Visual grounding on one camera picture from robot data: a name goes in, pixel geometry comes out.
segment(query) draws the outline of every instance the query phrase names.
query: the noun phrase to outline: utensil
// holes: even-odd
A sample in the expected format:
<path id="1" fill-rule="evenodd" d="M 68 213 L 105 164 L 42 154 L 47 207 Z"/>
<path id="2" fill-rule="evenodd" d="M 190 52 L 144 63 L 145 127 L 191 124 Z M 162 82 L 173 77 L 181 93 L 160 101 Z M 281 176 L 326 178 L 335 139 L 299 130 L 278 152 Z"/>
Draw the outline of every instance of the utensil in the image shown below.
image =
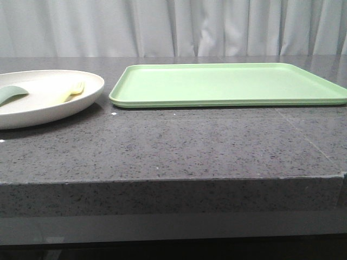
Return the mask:
<path id="1" fill-rule="evenodd" d="M 27 94 L 28 92 L 24 88 L 18 86 L 6 86 L 0 88 L 0 106 L 16 100 L 18 96 L 21 98 Z"/>
<path id="2" fill-rule="evenodd" d="M 72 95 L 81 94 L 84 88 L 85 88 L 84 81 L 72 84 L 72 86 L 66 92 L 63 92 L 61 95 L 57 96 L 56 100 L 53 102 L 52 105 L 57 105 L 57 104 L 61 104 L 61 103 L 65 103 L 66 101 L 69 101 Z"/>

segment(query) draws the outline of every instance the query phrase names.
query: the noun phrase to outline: curtain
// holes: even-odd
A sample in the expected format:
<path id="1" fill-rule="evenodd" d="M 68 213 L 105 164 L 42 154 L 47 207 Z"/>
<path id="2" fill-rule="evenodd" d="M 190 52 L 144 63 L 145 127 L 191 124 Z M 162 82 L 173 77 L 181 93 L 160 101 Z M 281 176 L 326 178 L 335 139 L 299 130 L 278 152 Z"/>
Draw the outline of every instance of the curtain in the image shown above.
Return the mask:
<path id="1" fill-rule="evenodd" d="M 347 0 L 0 0 L 1 57 L 347 54 Z"/>

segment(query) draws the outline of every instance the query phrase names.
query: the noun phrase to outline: granite countertop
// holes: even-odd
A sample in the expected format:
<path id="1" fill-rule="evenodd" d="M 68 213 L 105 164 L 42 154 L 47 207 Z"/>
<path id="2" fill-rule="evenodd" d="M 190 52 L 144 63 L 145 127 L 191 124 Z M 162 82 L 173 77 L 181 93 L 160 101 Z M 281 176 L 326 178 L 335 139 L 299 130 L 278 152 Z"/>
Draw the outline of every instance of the granite countertop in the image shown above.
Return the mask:
<path id="1" fill-rule="evenodd" d="M 0 58 L 0 73 L 72 69 L 105 89 L 87 109 L 0 131 L 0 216 L 328 210 L 347 206 L 347 107 L 120 109 L 127 66 L 285 62 L 347 87 L 347 56 Z"/>

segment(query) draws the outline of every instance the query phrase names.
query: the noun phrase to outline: light green plastic tray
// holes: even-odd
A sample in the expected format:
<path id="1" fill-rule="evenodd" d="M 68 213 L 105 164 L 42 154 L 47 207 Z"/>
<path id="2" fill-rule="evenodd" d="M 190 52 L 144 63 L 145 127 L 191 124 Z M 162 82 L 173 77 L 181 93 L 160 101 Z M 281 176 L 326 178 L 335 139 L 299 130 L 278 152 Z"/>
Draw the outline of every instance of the light green plastic tray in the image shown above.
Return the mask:
<path id="1" fill-rule="evenodd" d="M 135 65 L 109 95 L 119 107 L 342 105 L 347 89 L 285 63 Z"/>

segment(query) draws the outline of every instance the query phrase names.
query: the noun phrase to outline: plate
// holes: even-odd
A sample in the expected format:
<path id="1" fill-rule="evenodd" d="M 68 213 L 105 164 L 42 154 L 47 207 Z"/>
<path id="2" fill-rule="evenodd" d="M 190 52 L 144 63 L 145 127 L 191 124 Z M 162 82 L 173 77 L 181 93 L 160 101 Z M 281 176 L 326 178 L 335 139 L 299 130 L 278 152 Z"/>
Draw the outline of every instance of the plate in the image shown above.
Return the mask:
<path id="1" fill-rule="evenodd" d="M 51 105 L 52 99 L 72 84 L 84 81 L 80 95 L 59 105 Z M 31 70 L 0 75 L 0 88 L 19 86 L 29 95 L 0 106 L 0 129 L 35 126 L 73 115 L 100 96 L 104 79 L 98 75 L 77 70 Z"/>
<path id="2" fill-rule="evenodd" d="M 286 63 L 150 64 L 126 68 L 119 107 L 342 105 L 347 89 Z"/>

